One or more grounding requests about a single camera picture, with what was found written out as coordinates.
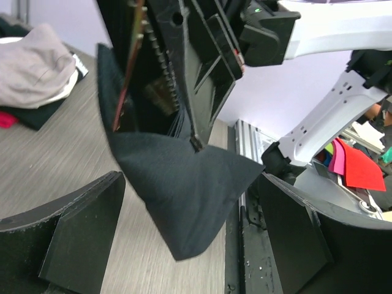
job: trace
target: pink fabric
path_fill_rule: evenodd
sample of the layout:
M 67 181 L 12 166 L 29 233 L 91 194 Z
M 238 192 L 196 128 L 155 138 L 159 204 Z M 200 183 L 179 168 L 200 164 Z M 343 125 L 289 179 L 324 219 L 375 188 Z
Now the pink fabric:
M 0 111 L 0 127 L 2 127 L 3 129 L 8 129 L 12 127 L 12 125 L 16 124 L 18 121 L 19 120 L 13 115 Z
M 345 152 L 343 146 L 336 139 L 332 141 L 334 153 L 328 170 L 344 176 Z

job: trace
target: screw hole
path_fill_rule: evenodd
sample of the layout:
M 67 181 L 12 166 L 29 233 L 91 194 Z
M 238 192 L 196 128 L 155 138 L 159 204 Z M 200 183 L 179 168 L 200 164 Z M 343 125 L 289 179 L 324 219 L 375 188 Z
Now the screw hole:
M 174 26 L 182 26 L 184 22 L 184 17 L 181 13 L 175 12 L 171 17 L 171 21 L 173 22 Z

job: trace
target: red cloth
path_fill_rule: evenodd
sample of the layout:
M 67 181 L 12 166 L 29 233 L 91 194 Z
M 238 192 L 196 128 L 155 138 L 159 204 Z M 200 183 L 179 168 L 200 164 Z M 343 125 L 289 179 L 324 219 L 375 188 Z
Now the red cloth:
M 347 187 L 386 191 L 380 167 L 360 150 L 350 147 L 341 139 L 345 152 L 345 184 Z
M 8 129 L 17 122 L 19 122 L 19 119 L 17 119 L 13 115 L 0 111 L 0 127 L 2 127 L 3 129 Z

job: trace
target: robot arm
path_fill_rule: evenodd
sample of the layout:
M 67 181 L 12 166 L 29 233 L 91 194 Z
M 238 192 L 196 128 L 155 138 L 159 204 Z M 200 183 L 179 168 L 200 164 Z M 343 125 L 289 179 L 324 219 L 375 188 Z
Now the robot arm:
M 258 32 L 253 36 L 258 39 L 253 46 L 243 45 L 246 64 L 278 65 L 313 53 L 359 50 L 325 98 L 263 154 L 266 172 L 292 183 L 317 152 L 392 93 L 392 51 L 388 51 L 392 49 L 392 1 L 313 4 L 284 0 L 274 11 L 265 3 L 253 1 L 245 13 L 244 18 L 252 21 L 244 26 L 242 45 L 250 43 L 249 31 Z M 292 26 L 274 27 L 271 32 L 277 19 L 280 23 L 294 22 Z M 287 34 L 291 37 L 285 43 Z M 275 52 L 280 57 L 260 54 L 263 51 L 258 45 L 265 40 L 275 40 Z

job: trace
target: black cloth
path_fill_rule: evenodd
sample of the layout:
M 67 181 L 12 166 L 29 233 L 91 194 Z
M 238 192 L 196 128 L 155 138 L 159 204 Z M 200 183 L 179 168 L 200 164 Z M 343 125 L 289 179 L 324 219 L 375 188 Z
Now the black cloth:
M 114 158 L 144 201 L 173 257 L 185 260 L 201 254 L 263 167 L 213 146 L 196 153 L 189 137 L 113 133 L 123 75 L 105 45 L 98 47 L 97 62 L 100 112 Z M 180 131 L 181 137 L 190 134 L 187 127 Z
M 11 25 L 2 18 L 0 18 L 0 37 L 25 37 L 29 33 L 29 30 L 25 29 L 20 25 Z M 81 81 L 85 75 L 78 70 L 78 80 Z M 0 107 L 0 111 L 14 115 L 19 121 L 26 127 L 39 130 L 58 110 L 65 99 L 61 99 L 50 104 L 43 105 L 36 109 L 23 109 L 15 107 Z

